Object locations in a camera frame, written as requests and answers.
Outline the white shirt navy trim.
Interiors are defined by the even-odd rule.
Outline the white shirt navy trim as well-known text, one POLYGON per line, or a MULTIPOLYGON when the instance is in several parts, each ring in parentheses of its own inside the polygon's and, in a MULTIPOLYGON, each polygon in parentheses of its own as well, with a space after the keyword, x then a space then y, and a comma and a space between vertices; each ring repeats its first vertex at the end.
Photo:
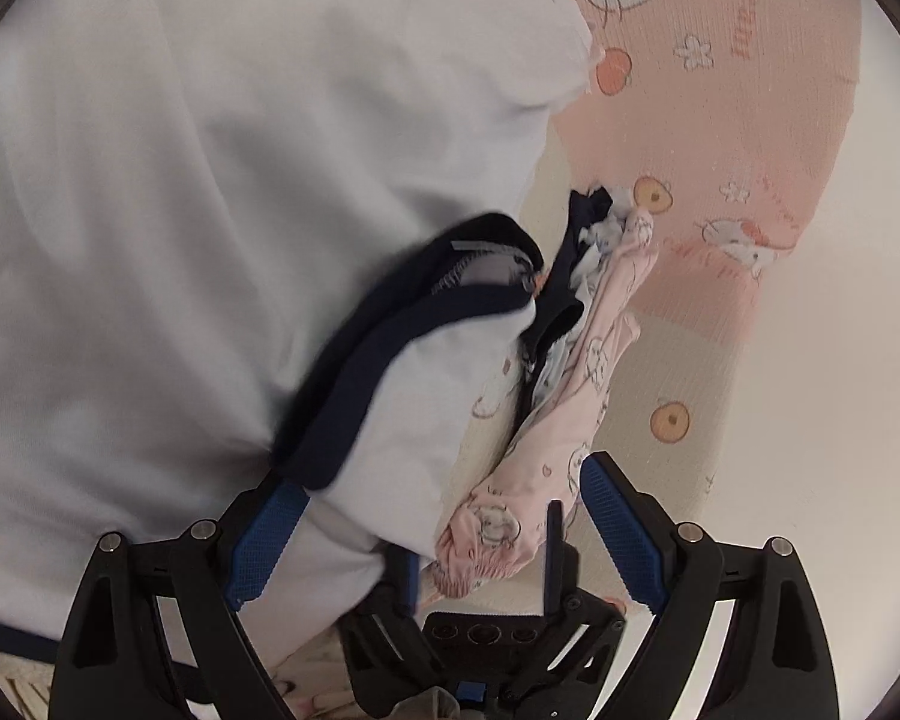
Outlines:
POLYGON ((97 538, 266 472, 406 250, 525 199, 589 75, 574 0, 17 0, 0 25, 0 628, 97 538))

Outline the wicker bamboo basket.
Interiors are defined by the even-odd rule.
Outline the wicker bamboo basket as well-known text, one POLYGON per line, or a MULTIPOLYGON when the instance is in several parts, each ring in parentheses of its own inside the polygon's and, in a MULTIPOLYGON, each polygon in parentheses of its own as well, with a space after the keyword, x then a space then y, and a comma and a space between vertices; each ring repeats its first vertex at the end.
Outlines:
POLYGON ((23 718, 48 718, 52 681, 52 665, 0 652, 0 688, 23 718))

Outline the pink cartoon print pajama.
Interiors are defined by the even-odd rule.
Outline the pink cartoon print pajama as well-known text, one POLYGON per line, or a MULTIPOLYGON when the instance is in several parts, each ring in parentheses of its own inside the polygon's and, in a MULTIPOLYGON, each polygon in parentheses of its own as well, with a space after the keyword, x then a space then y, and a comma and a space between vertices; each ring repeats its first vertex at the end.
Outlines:
POLYGON ((652 216, 631 211, 621 242, 600 270, 556 387, 437 539, 430 572, 445 598, 463 598, 487 580, 514 577, 546 541, 549 504, 557 500, 566 511, 577 504, 582 463, 610 405, 614 368, 640 335, 629 299, 655 262, 652 216))

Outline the navy garment under pajama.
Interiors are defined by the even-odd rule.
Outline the navy garment under pajama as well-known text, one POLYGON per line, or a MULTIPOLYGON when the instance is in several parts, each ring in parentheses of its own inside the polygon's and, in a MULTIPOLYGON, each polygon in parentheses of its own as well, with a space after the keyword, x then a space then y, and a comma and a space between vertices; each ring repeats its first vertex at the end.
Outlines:
POLYGON ((603 268, 622 239, 622 224, 606 188, 569 195, 567 226, 543 288, 536 316, 521 333, 525 387, 520 406, 531 413, 560 381, 592 307, 603 268))

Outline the pink cream Hello Kitty blanket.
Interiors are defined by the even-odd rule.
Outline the pink cream Hello Kitty blanket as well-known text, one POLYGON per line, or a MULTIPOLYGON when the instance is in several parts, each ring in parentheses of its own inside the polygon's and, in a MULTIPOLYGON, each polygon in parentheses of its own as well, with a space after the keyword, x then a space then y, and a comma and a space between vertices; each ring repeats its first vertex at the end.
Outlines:
MULTIPOLYGON (((603 187, 622 227, 653 221, 656 262, 629 299, 640 335, 611 377, 592 450, 648 458, 679 499, 702 489, 735 349, 766 270, 793 249, 836 161, 859 76, 860 0, 557 0, 592 51, 557 117, 574 192, 603 187)), ((569 200, 539 210, 553 265, 569 200)), ((386 368, 357 442, 437 539, 499 465, 521 409, 523 344, 450 332, 386 368)))

